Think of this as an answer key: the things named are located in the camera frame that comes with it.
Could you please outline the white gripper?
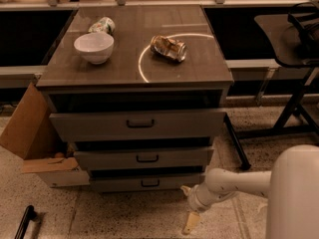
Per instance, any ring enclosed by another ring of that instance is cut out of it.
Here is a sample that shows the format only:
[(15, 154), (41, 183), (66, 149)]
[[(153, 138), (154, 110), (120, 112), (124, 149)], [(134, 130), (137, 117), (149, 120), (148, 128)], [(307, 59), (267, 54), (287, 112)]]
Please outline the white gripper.
[(183, 185), (180, 189), (187, 196), (188, 205), (192, 210), (187, 215), (185, 225), (182, 228), (182, 233), (188, 235), (199, 223), (200, 216), (198, 213), (204, 212), (211, 207), (213, 197), (205, 183), (198, 184), (193, 188)]

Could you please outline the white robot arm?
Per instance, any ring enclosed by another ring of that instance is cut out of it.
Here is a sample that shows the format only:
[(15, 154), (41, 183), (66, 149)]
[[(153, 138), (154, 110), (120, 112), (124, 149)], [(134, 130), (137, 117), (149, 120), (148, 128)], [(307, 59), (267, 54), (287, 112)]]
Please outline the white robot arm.
[(204, 182), (184, 186), (191, 212), (188, 234), (212, 204), (244, 192), (268, 199), (265, 239), (319, 239), (319, 147), (296, 145), (284, 150), (270, 171), (210, 170)]

